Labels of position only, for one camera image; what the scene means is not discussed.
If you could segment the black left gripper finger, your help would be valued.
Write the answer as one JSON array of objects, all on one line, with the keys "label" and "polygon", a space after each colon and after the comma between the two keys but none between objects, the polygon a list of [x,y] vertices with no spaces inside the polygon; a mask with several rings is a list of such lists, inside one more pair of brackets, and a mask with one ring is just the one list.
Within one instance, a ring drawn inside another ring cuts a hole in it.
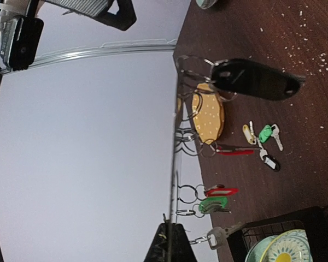
[{"label": "black left gripper finger", "polygon": [[197,262],[182,224],[172,223],[163,214],[144,262]]}]

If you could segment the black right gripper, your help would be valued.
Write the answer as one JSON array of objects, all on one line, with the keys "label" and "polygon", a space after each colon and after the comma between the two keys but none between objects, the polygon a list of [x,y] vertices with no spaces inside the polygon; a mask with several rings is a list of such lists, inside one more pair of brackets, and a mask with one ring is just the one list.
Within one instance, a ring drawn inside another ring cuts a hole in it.
[{"label": "black right gripper", "polygon": [[[44,2],[89,17],[120,31],[128,30],[137,21],[133,2],[128,0],[116,1],[118,11],[115,14],[109,11],[114,1],[52,0]],[[34,62],[43,27],[43,20],[37,17],[14,16],[6,23],[2,33],[0,57],[9,71],[26,70]]]}]

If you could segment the red tag key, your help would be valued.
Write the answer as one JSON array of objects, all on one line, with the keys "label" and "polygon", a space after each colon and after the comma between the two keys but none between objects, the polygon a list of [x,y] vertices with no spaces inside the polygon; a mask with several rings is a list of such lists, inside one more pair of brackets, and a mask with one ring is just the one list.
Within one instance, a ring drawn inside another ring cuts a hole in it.
[{"label": "red tag key", "polygon": [[217,154],[222,156],[246,156],[259,152],[261,148],[257,146],[233,146],[212,142],[211,144],[203,143],[200,146],[200,154],[206,158],[213,157]]},{"label": "red tag key", "polygon": [[239,192],[238,188],[225,187],[223,184],[216,184],[210,188],[206,188],[203,184],[199,184],[195,189],[198,187],[203,187],[205,197],[227,197]]}]

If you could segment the black key fob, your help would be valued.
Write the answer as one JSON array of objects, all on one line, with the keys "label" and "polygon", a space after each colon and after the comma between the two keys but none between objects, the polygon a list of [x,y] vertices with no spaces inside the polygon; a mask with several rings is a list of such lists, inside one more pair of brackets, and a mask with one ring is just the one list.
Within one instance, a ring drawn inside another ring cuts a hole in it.
[{"label": "black key fob", "polygon": [[218,90],[271,101],[293,97],[306,80],[304,76],[242,58],[215,62],[210,79]]}]

